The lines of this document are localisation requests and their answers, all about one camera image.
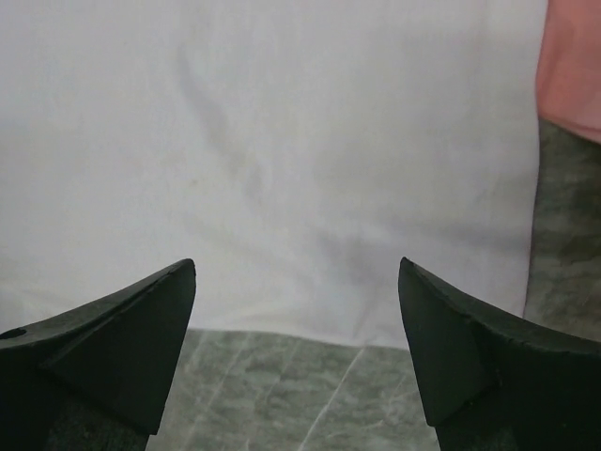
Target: white towel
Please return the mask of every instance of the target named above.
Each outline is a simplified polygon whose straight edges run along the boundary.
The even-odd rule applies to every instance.
[[[192,257],[192,327],[405,347],[407,256],[521,315],[546,0],[0,4],[0,328]]]

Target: black plastic part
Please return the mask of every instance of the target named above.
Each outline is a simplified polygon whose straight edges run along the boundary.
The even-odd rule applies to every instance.
[[[0,335],[0,449],[130,449],[156,434],[195,294],[191,260]]]
[[[601,344],[503,312],[406,258],[398,289],[442,451],[601,450]]]

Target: white fabric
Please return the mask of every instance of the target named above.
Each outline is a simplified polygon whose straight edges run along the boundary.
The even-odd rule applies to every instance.
[[[193,327],[404,347],[402,256],[520,315],[545,8],[0,3],[0,328],[183,257]]]

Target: red fabric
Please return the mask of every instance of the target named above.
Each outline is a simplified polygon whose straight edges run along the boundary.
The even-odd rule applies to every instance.
[[[542,117],[601,142],[601,0],[549,0],[536,96]]]

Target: coral cloth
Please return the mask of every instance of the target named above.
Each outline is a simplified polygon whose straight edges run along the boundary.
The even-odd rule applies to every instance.
[[[549,0],[536,95],[542,117],[601,142],[601,2]]]

